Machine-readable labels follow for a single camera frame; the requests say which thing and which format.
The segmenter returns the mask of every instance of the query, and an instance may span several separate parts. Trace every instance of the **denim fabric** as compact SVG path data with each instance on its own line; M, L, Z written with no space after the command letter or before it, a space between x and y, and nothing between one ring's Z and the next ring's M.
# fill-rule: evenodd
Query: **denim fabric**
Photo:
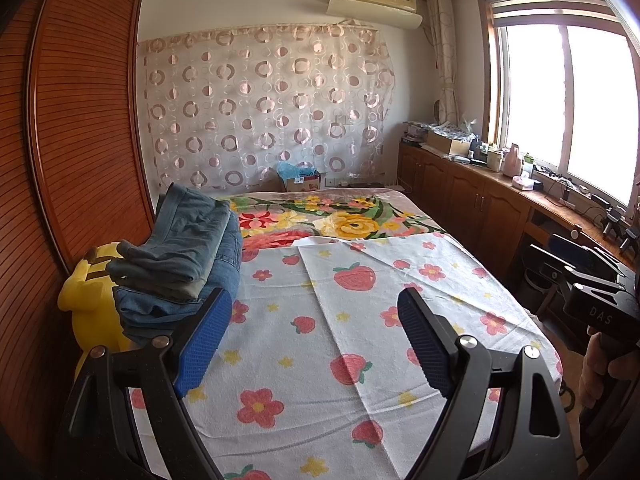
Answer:
M172 184L158 211L149 240L140 247L126 240L106 270L121 286L170 300L195 300L207 281L230 215L227 201Z
M139 345L157 335L170 335L180 320L198 311L217 286L234 300L240 283L241 250L238 216L231 213L209 277L196 300L169 301L125 286L114 287L113 298L124 335Z

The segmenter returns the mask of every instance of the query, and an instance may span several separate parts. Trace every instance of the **curtain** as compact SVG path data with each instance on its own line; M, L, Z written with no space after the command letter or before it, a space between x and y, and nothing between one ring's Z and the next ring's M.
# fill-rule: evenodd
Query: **curtain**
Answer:
M138 45L141 134L161 187L273 189L279 161L379 176L394 81L370 27L226 28Z
M456 101L456 28L451 0L427 0L431 37L436 51L436 67L440 80L440 123L458 124Z

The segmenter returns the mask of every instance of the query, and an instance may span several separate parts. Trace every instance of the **bed sheet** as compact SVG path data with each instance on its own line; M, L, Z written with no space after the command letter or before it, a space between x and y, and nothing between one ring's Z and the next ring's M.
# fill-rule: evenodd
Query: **bed sheet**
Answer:
M488 348L536 346L559 383L550 342L449 235L260 250L242 265L231 323L185 398L225 478L405 478L445 403L398 319L409 286ZM487 392L473 449L490 436L499 394ZM146 412L134 412L150 464L168 476Z
M442 232L411 200L385 188L259 192L230 200L246 251L286 247L313 235L353 240Z

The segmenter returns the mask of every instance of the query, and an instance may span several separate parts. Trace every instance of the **metal bolt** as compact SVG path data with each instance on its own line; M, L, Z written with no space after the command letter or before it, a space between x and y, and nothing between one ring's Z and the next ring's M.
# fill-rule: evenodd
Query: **metal bolt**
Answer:
M472 335L463 335L460 338L460 344L465 348L475 348L478 346L478 339Z
M94 346L91 348L89 355L94 359L99 359L104 355L104 346Z
M540 350L535 346L527 345L524 347L524 353L530 359L537 359L540 357Z
M169 344L169 338L165 335L159 335L153 338L151 344L156 348L164 348Z

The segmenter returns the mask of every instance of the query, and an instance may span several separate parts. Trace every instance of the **human hand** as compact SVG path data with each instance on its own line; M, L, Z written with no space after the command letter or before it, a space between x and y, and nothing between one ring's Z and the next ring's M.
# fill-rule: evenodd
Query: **human hand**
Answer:
M635 350L609 362L600 346L600 332L589 328L589 345L582 361L582 374L578 384L578 399L585 408L593 408L602 396L602 377L606 372L614 379L630 381L640 373L640 351Z

